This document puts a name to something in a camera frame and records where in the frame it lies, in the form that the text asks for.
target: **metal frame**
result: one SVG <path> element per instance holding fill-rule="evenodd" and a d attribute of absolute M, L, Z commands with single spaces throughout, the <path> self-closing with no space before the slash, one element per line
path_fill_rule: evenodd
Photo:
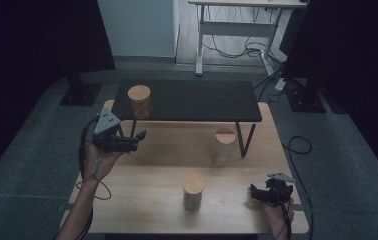
<path fill-rule="evenodd" d="M 236 131 L 238 132 L 239 148 L 241 150 L 242 157 L 245 157 L 246 153 L 248 152 L 249 144 L 251 143 L 252 135 L 254 134 L 254 130 L 256 126 L 257 126 L 257 123 L 252 123 L 251 130 L 249 131 L 248 139 L 246 140 L 246 145 L 244 146 L 241 126 L 239 125 L 239 122 L 236 122 Z"/>
<path fill-rule="evenodd" d="M 260 23 L 234 23 L 234 22 L 211 22 L 204 20 L 204 11 L 206 5 L 201 5 L 201 18 L 199 20 L 199 38 L 198 49 L 196 53 L 195 74 L 202 75 L 202 43 L 204 35 L 222 35 L 222 36 L 247 36 L 247 37 L 267 37 L 267 45 L 261 58 L 270 76 L 273 70 L 273 63 L 269 58 L 270 48 L 276 35 L 282 8 L 278 8 L 277 15 L 272 24 Z"/>
<path fill-rule="evenodd" d="M 137 120 L 133 120 L 130 137 L 133 137 L 133 135 L 135 133 L 136 122 L 137 122 Z M 246 140 L 245 145 L 243 143 L 241 126 L 239 125 L 239 122 L 235 122 L 235 123 L 236 123 L 236 131 L 238 133 L 238 141 L 239 141 L 239 148 L 241 150 L 241 156 L 245 157 L 246 153 L 248 152 L 249 144 L 251 143 L 252 135 L 254 135 L 254 131 L 255 131 L 255 127 L 257 126 L 257 123 L 252 123 L 251 130 L 249 131 L 248 139 Z M 119 131 L 120 131 L 120 135 L 123 136 L 123 130 L 121 129 L 121 126 L 119 128 Z"/>

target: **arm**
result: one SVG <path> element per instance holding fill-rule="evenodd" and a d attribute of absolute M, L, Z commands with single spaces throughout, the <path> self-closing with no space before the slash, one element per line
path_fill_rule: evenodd
<path fill-rule="evenodd" d="M 99 154 L 93 144 L 86 147 L 85 154 L 85 179 L 73 208 L 65 219 L 56 239 L 76 239 L 86 225 L 92 210 L 93 201 L 99 182 L 108 175 L 116 160 L 124 153 Z M 92 168 L 95 159 L 99 158 L 99 167 L 95 175 Z"/>
<path fill-rule="evenodd" d="M 292 209 L 292 204 L 294 200 L 291 198 L 289 202 L 285 203 L 286 209 L 289 207 L 289 217 L 291 222 L 294 219 L 294 211 Z M 274 240 L 287 240 L 287 227 L 285 223 L 285 218 L 283 216 L 283 211 L 280 206 L 273 207 L 272 205 L 261 202 L 261 207 L 266 215 L 267 223 L 270 227 L 271 234 Z"/>

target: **wall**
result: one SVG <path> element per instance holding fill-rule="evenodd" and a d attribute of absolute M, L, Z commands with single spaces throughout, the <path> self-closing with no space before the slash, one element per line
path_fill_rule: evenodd
<path fill-rule="evenodd" d="M 114 56 L 175 57 L 178 0 L 98 0 Z"/>

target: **human hand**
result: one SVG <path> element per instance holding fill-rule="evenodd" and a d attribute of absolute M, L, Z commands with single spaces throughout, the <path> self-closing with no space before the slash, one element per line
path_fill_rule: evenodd
<path fill-rule="evenodd" d="M 88 144 L 85 153 L 84 178 L 91 177 L 95 160 L 99 158 L 98 169 L 94 177 L 96 181 L 101 181 L 111 172 L 117 159 L 124 154 L 125 152 L 100 153 L 95 145 Z"/>
<path fill-rule="evenodd" d="M 292 209 L 293 202 L 294 200 L 290 198 L 290 200 L 284 204 L 285 208 L 288 209 L 291 223 L 294 219 L 294 211 Z M 261 207 L 266 215 L 266 220 L 273 235 L 273 239 L 286 240 L 288 229 L 286 227 L 285 216 L 282 208 L 280 206 L 273 207 L 273 205 L 263 201 L 261 201 Z"/>

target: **black curtain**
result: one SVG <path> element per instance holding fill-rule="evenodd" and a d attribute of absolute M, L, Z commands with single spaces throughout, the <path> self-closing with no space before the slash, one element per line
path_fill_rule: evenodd
<path fill-rule="evenodd" d="M 0 157 L 67 72 L 113 70 L 96 0 L 0 0 Z"/>
<path fill-rule="evenodd" d="M 378 158 L 378 4 L 310 0 L 282 77 L 326 88 Z"/>

